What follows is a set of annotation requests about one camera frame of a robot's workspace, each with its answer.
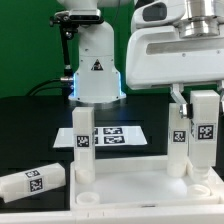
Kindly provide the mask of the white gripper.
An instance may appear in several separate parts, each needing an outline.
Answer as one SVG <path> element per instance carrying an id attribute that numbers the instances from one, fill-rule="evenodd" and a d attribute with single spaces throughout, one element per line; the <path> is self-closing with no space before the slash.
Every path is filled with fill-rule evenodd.
<path id="1" fill-rule="evenodd" d="M 224 115 L 224 24 L 211 37 L 180 38 L 174 26 L 135 31 L 128 42 L 126 84 L 133 90 L 170 87 L 182 118 L 190 105 L 182 95 L 185 85 L 217 82 L 220 113 Z"/>

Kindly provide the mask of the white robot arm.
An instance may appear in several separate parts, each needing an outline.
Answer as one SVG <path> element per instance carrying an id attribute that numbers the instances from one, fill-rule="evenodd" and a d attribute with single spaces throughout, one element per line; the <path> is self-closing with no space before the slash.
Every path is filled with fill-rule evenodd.
<path id="1" fill-rule="evenodd" d="M 184 117 L 196 105 L 186 86 L 215 84 L 224 92 L 224 0 L 57 0 L 53 16 L 62 34 L 79 34 L 79 65 L 73 100 L 112 103 L 125 97 L 114 64 L 114 30 L 103 7 L 135 4 L 126 51 L 126 84 L 132 90 L 169 87 Z"/>

